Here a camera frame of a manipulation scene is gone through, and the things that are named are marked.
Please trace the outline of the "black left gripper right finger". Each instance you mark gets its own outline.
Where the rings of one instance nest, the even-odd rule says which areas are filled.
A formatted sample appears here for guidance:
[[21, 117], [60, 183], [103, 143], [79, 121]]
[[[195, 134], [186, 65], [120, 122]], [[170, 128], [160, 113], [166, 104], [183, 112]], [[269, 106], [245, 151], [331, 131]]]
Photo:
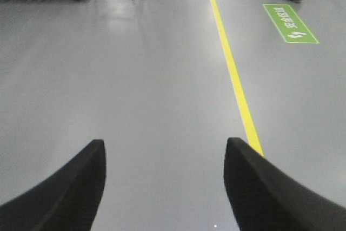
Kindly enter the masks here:
[[227, 140], [224, 185], [240, 230], [345, 230], [345, 208], [282, 172], [238, 137]]

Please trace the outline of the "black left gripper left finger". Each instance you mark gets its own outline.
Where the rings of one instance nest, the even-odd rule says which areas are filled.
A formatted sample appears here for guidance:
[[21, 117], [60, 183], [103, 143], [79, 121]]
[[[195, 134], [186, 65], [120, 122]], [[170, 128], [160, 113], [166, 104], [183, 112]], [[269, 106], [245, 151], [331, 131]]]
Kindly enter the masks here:
[[105, 181], [105, 144], [93, 140], [50, 177], [1, 205], [1, 230], [91, 230]]

